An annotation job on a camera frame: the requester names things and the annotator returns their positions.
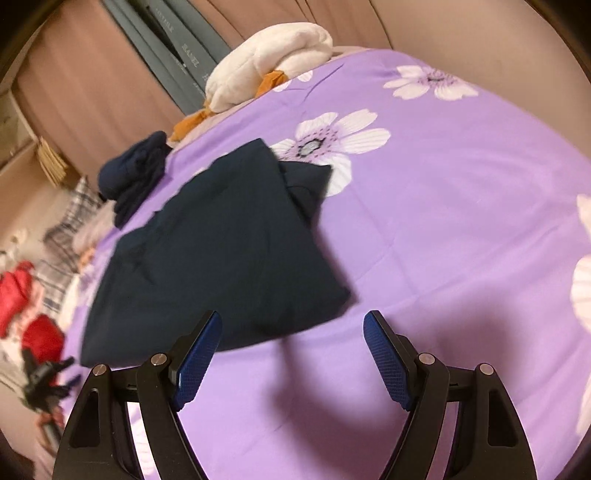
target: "purple floral bedding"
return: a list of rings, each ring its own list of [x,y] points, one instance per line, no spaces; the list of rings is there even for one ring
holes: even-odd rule
[[[591,164],[529,114],[401,53],[330,62],[173,152],[156,191],[99,245],[64,354],[79,353],[121,235],[258,137],[281,160],[333,167],[317,239],[355,301],[287,340],[214,356],[180,414],[210,478],[378,479],[405,420],[363,341],[363,316],[379,309],[448,365],[492,364],[539,479],[554,479],[591,422]],[[432,478],[447,462],[453,413]],[[131,420],[156,480],[136,407]]]

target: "metal screw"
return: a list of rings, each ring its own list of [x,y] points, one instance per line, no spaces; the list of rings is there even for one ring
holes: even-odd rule
[[[92,369],[92,372],[98,377],[107,371],[107,366],[99,364]]]
[[[430,353],[421,353],[421,355],[418,356],[418,359],[425,365],[432,365],[435,363],[435,357]]]
[[[480,366],[480,371],[485,375],[492,375],[493,373],[495,373],[495,369],[492,368],[492,366],[490,366],[489,364],[482,364]]]
[[[150,359],[152,365],[154,365],[155,367],[162,365],[166,360],[166,355],[164,355],[163,353],[157,353]]]

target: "black plastic bracket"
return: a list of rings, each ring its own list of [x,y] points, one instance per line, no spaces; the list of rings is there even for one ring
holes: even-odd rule
[[[427,478],[449,402],[460,407],[446,480],[536,479],[517,412],[490,365],[472,371],[419,355],[377,310],[363,332],[390,396],[410,412],[380,480]],[[177,412],[197,393],[221,333],[219,314],[206,312],[190,335],[140,367],[94,367],[66,426],[54,479],[142,480],[126,408],[139,402],[160,478],[207,480]]]

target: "navy blue cloth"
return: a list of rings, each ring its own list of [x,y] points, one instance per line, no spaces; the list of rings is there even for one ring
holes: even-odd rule
[[[90,310],[80,362],[138,365],[223,319],[219,349],[335,318],[349,290],[310,229],[329,166],[277,161],[262,140],[218,158],[145,226],[123,236]]]
[[[129,221],[162,179],[171,150],[166,144],[166,133],[154,132],[102,167],[99,190],[103,197],[116,202],[117,228]]]

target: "checkered fabric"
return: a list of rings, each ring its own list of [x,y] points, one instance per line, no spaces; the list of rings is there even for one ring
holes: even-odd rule
[[[73,232],[80,230],[88,220],[93,218],[103,202],[88,185],[88,180],[83,177],[72,192],[72,201],[61,219],[61,223],[67,225]]]
[[[43,244],[51,257],[56,263],[64,264],[72,273],[76,272],[78,262],[78,255],[72,248],[74,236],[95,216],[102,204],[99,196],[88,185],[88,180],[85,177],[80,179],[61,222],[50,228],[43,237]]]
[[[45,288],[40,313],[56,320],[74,274],[68,265],[52,265],[44,260],[35,267],[35,277]]]

